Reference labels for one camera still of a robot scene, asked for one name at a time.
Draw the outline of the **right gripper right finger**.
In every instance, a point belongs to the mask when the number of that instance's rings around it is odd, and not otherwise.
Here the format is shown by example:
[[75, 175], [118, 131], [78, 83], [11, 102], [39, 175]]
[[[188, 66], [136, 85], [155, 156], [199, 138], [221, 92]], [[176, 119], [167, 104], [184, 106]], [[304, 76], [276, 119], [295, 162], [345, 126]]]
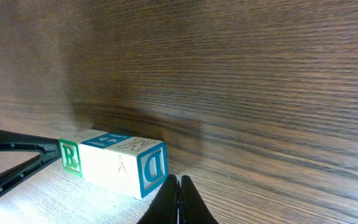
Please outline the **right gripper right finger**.
[[188, 175], [181, 177], [179, 224], [218, 224]]

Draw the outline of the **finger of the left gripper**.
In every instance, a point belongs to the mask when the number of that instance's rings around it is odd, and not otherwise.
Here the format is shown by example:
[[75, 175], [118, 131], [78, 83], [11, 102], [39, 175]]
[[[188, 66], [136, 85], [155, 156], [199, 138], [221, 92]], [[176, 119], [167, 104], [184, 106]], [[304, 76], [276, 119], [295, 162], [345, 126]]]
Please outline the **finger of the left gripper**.
[[37, 156], [0, 173], [0, 197], [61, 158], [57, 139], [0, 130], [0, 152], [36, 152]]

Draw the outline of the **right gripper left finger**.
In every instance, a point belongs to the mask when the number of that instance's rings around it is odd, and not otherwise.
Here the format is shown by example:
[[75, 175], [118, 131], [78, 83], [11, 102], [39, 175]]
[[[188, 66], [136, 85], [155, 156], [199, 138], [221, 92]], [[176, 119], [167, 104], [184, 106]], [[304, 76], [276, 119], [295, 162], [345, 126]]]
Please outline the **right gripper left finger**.
[[170, 174], [137, 224], [177, 224], [178, 180]]

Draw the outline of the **red O letter block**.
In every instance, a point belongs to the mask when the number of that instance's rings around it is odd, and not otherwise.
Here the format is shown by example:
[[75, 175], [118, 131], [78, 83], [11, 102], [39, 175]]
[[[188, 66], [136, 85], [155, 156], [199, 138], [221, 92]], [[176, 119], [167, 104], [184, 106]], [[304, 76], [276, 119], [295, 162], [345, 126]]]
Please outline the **red O letter block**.
[[119, 193], [144, 198], [168, 175], [167, 148], [163, 141], [131, 137], [104, 150], [111, 180]]

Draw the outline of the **green R letter block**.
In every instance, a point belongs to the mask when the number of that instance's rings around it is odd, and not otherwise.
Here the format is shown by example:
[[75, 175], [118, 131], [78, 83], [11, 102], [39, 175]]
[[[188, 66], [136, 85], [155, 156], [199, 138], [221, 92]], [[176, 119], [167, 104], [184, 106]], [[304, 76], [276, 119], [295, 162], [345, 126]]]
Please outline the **green R letter block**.
[[63, 170], [86, 180], [95, 181], [102, 174], [103, 149], [89, 146], [85, 141], [98, 138], [105, 131], [88, 129], [75, 134], [67, 134], [58, 140], [62, 154]]

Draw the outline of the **ice cream picture block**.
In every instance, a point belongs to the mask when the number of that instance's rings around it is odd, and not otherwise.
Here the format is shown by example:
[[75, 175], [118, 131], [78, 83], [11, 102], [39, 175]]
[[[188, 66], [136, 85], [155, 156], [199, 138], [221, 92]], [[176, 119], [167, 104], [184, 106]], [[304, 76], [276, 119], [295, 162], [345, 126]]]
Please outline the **ice cream picture block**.
[[129, 138], [128, 135], [105, 133], [83, 141], [80, 144], [83, 177], [107, 189], [125, 191], [132, 183], [125, 166], [127, 157], [112, 147]]

